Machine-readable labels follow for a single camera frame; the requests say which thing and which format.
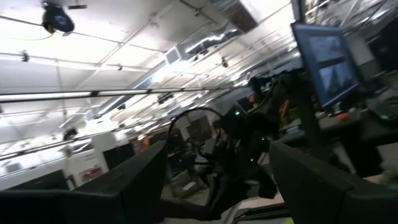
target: white ceiling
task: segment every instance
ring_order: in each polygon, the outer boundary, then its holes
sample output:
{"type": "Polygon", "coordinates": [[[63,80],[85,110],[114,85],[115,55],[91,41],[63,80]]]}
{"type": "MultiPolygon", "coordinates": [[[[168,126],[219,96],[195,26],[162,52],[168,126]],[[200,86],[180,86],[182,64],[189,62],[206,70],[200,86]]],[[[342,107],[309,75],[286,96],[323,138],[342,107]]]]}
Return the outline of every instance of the white ceiling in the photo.
{"type": "MultiPolygon", "coordinates": [[[[203,7],[203,12],[217,23],[226,22],[208,0],[185,1],[203,7]]],[[[75,1],[58,2],[69,5],[75,1]]],[[[66,37],[59,34],[49,37],[41,26],[0,18],[0,94],[129,88],[160,64],[166,51],[201,27],[215,26],[207,18],[195,16],[195,11],[178,0],[80,2],[88,8],[67,11],[76,28],[66,37]],[[23,50],[30,55],[30,62],[21,62],[23,50]],[[124,70],[118,71],[119,64],[124,70]]],[[[294,43],[289,28],[294,21],[290,0],[246,2],[257,4],[254,13],[267,19],[250,33],[182,71],[163,70],[151,88],[217,86],[294,43]],[[220,65],[221,57],[228,61],[228,68],[220,65]]],[[[3,17],[40,24],[42,14],[39,0],[0,1],[0,16],[3,17]]],[[[157,95],[135,96],[127,102],[126,110],[112,111],[107,117],[117,122],[128,119],[130,123],[150,119],[149,116],[159,117],[198,94],[175,94],[173,103],[160,106],[156,103],[157,95]]],[[[62,124],[71,117],[80,122],[84,117],[82,113],[88,109],[115,99],[3,104],[0,143],[5,144],[1,145],[0,153],[8,153],[7,148],[15,149],[32,138],[60,134],[65,128],[62,124]],[[15,144],[21,139],[27,140],[15,144]]]]}

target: orange object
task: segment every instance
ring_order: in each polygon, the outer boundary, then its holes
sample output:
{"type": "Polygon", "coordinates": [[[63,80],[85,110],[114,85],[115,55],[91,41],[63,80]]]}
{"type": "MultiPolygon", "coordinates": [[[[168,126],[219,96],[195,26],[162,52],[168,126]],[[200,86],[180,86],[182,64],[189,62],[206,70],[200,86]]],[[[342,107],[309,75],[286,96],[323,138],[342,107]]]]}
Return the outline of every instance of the orange object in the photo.
{"type": "Polygon", "coordinates": [[[339,115],[337,115],[337,119],[339,121],[347,121],[347,120],[349,120],[349,113],[339,114],[339,115]]]}

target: ceiling beam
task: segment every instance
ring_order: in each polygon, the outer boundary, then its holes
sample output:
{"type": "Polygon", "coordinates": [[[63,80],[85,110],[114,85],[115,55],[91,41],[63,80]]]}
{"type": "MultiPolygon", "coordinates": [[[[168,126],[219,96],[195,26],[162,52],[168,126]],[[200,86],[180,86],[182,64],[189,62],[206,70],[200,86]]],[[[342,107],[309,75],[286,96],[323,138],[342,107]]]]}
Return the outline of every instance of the ceiling beam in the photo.
{"type": "Polygon", "coordinates": [[[183,87],[183,88],[153,88],[141,90],[96,90],[96,91],[64,91],[64,92],[41,92],[41,93],[18,93],[0,95],[0,103],[22,103],[48,100],[71,100],[107,96],[129,96],[129,95],[150,95],[164,93],[183,93],[196,91],[218,91],[225,89],[241,88],[241,86],[208,86],[208,87],[183,87]]]}

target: security camera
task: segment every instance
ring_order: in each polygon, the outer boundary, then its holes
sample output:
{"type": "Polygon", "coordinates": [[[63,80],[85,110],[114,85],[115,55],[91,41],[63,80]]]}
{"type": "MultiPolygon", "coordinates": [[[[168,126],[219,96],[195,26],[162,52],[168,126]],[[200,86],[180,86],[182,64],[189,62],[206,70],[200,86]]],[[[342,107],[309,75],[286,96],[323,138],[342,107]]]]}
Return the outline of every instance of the security camera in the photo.
{"type": "Polygon", "coordinates": [[[65,13],[62,6],[44,1],[43,8],[45,10],[43,14],[42,26],[47,32],[53,34],[59,30],[68,35],[75,29],[75,24],[72,19],[65,13]]]}

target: monitor screen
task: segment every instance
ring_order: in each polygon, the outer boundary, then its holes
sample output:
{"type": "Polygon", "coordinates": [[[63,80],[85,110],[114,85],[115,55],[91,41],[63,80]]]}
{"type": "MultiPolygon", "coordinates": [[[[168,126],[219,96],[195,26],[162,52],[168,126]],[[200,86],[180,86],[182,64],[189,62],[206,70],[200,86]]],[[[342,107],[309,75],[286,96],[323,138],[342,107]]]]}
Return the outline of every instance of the monitor screen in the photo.
{"type": "Polygon", "coordinates": [[[322,108],[358,87],[358,71],[340,28],[295,23],[292,30],[322,108]]]}

